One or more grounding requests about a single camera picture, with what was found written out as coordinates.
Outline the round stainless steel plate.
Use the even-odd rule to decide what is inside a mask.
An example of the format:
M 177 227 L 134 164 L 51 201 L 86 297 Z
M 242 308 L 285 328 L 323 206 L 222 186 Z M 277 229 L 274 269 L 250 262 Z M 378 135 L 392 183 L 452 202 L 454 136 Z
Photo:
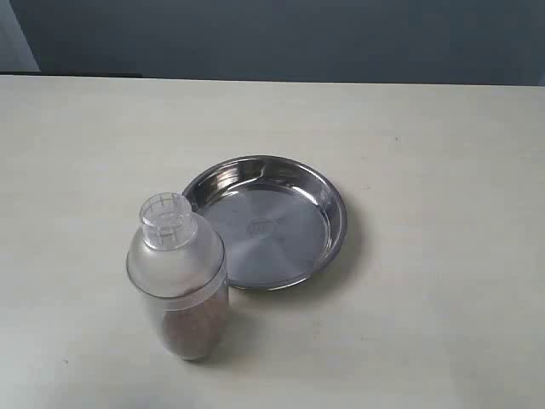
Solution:
M 231 287 L 278 291 L 309 280 L 340 252 L 347 210 L 317 170 L 271 155 L 231 158 L 183 190 L 221 236 Z

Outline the clear plastic shaker bottle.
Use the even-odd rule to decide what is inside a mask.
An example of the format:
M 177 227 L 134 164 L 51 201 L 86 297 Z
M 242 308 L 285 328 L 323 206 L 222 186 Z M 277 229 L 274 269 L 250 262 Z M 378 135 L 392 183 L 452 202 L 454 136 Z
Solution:
M 183 360 L 201 360 L 221 340 L 229 290 L 223 241 L 178 193 L 159 193 L 139 212 L 126 258 L 163 346 Z

